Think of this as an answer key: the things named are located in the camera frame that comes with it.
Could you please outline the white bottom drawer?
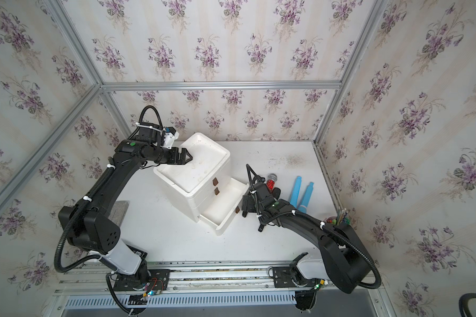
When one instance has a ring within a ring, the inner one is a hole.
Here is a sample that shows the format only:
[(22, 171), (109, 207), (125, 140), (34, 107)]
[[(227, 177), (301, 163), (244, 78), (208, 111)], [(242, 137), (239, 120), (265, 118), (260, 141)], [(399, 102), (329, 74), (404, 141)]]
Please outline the white bottom drawer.
[(199, 219), (213, 230), (216, 236), (221, 236), (241, 210), (243, 196), (249, 189), (248, 184), (235, 178), (224, 186), (217, 186), (212, 192), (210, 205), (199, 215)]

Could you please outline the white plastic drawer cabinet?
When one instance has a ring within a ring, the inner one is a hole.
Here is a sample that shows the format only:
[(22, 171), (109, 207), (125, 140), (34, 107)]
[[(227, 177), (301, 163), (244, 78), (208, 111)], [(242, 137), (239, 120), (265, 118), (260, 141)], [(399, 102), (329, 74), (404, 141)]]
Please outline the white plastic drawer cabinet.
[(161, 165), (153, 172), (171, 204), (198, 223), (231, 178), (231, 153), (203, 133), (195, 133), (181, 144), (193, 159), (186, 165)]

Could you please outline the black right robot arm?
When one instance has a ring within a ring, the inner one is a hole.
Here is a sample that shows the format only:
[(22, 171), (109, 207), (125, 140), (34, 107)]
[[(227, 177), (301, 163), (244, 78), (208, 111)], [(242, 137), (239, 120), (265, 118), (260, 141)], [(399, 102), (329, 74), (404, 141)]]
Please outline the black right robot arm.
[(326, 274), (346, 294), (356, 287), (378, 289), (382, 276), (375, 261), (346, 223), (334, 225), (296, 209), (285, 199), (276, 199), (266, 179), (246, 165), (249, 190), (246, 197), (253, 203), (259, 221), (259, 232), (273, 225), (288, 229), (312, 243), (320, 251)]

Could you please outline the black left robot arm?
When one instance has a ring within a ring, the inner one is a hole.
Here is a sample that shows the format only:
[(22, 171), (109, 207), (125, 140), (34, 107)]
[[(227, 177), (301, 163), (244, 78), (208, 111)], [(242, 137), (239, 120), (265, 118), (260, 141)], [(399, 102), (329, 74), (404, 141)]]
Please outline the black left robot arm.
[(150, 279), (148, 265), (121, 238), (120, 227), (109, 216), (117, 198), (139, 170), (160, 165), (183, 166), (193, 160), (188, 149), (173, 145), (175, 128), (144, 120), (147, 105), (136, 129), (115, 149), (94, 186), (73, 207), (61, 208), (58, 219), (63, 228), (54, 254), (54, 269), (66, 273), (89, 260), (98, 260), (113, 273), (131, 276), (140, 283)]

